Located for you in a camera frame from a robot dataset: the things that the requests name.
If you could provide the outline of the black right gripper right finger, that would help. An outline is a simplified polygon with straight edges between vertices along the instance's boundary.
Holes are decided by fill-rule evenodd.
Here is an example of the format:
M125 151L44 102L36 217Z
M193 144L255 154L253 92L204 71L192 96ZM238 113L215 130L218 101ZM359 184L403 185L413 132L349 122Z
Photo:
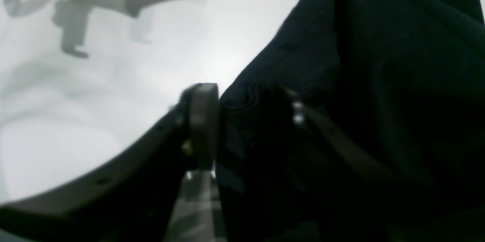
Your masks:
M296 129L313 139L323 139L332 153L361 178L369 182L399 179L393 170L359 147L329 117L305 105L297 92L284 89L284 97L289 99L292 122Z

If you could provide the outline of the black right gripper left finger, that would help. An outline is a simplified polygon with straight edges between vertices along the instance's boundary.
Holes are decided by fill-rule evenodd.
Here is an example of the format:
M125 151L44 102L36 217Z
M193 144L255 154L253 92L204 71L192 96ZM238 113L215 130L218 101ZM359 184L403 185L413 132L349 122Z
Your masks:
M1 206L1 229L37 242L161 242L189 170L211 170L216 83L187 88L142 137L65 185Z

